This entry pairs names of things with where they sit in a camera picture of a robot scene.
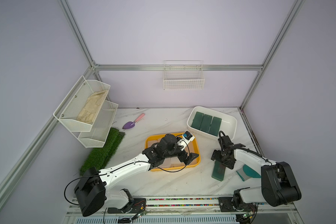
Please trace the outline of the yellow plastic tray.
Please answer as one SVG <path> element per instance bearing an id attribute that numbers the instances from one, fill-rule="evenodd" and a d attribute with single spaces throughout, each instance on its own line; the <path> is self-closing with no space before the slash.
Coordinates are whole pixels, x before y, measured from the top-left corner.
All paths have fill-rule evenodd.
<path id="1" fill-rule="evenodd" d="M 165 134 L 158 134 L 158 135 L 149 136 L 146 139 L 145 148 L 148 148 L 148 147 L 152 146 L 154 143 L 159 142 L 164 136 L 165 136 Z M 193 136 L 193 140 L 189 140 L 189 142 L 188 142 L 188 147 L 189 148 L 187 148 L 187 146 L 185 144 L 183 144 L 183 145 L 185 146 L 185 151 L 187 153 L 191 152 L 191 153 L 200 154 L 199 147 L 198 147 L 198 144 L 197 144 L 197 140 L 195 139 L 194 136 Z M 196 167 L 200 164 L 200 162 L 201 162 L 201 158 L 198 157 L 198 158 L 194 159 L 192 161 L 192 163 L 185 166 L 185 164 L 183 162 L 180 162 L 177 157 L 174 157 L 174 158 L 165 159 L 163 164 L 160 165 L 159 167 L 164 169 L 164 170 L 167 170 L 167 171 L 178 171 L 178 170 L 180 170 L 184 167 L 186 169 Z"/>

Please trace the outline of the green pencil case back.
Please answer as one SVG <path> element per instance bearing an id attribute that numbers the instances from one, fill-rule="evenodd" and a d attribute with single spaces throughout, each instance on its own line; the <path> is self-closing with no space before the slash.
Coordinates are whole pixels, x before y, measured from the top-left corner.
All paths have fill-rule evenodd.
<path id="1" fill-rule="evenodd" d="M 200 130 L 203 118 L 204 118 L 204 113 L 196 112 L 196 114 L 193 118 L 191 127 L 194 128 L 194 129 Z"/>

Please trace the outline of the white plastic storage box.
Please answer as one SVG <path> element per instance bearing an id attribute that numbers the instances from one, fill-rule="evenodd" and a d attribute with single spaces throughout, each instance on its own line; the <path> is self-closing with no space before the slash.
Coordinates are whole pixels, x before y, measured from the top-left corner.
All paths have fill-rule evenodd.
<path id="1" fill-rule="evenodd" d="M 238 121 L 235 117 L 202 106 L 192 110 L 187 126 L 190 132 L 217 140 L 222 132 L 234 140 Z"/>

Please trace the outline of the green pencil case back angled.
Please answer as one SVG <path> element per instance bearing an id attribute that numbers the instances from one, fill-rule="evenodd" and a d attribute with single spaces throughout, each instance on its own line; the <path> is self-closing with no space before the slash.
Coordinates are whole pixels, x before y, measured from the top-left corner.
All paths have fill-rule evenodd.
<path id="1" fill-rule="evenodd" d="M 200 125 L 200 131 L 208 133 L 210 126 L 211 126 L 212 119 L 213 117 L 211 115 L 205 114 L 203 116 L 203 119 Z"/>

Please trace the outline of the clear pencil case pink pen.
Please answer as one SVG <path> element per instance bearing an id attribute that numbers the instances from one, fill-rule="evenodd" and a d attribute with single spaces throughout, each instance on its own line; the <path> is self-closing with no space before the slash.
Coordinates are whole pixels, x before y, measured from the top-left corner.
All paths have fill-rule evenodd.
<path id="1" fill-rule="evenodd" d="M 158 143 L 158 142 L 159 142 L 158 140 L 147 141 L 146 148 L 149 148 L 149 147 L 151 147 L 152 145 L 154 145 L 155 143 Z"/>

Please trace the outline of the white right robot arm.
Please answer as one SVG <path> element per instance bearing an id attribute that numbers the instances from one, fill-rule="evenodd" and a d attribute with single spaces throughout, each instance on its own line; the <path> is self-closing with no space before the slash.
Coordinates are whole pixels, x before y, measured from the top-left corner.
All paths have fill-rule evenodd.
<path id="1" fill-rule="evenodd" d="M 214 150 L 211 160 L 215 162 L 212 177 L 221 180 L 226 169 L 234 170 L 236 162 L 243 166 L 236 170 L 242 181 L 259 179 L 260 186 L 245 187 L 233 192 L 232 197 L 219 198 L 222 211 L 257 211 L 258 204 L 272 207 L 298 201 L 302 198 L 295 175 L 284 161 L 275 162 L 246 148 L 234 144 L 223 131 L 218 133 L 220 150 Z"/>

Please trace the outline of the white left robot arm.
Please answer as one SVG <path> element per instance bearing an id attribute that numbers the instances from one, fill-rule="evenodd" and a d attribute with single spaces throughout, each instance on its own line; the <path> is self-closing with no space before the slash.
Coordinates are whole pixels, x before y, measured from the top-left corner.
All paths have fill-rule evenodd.
<path id="1" fill-rule="evenodd" d="M 189 144 L 194 139 L 195 137 L 188 131 L 177 136 L 166 134 L 159 142 L 126 162 L 108 169 L 97 170 L 95 167 L 88 169 L 78 178 L 74 188 L 77 206 L 82 216 L 91 216 L 103 207 L 117 213 L 129 213 L 138 206 L 138 203 L 129 190 L 112 188 L 139 173 L 158 169 L 166 159 L 177 158 L 185 166 L 190 165 L 199 157 L 197 153 L 191 153 L 189 150 Z"/>

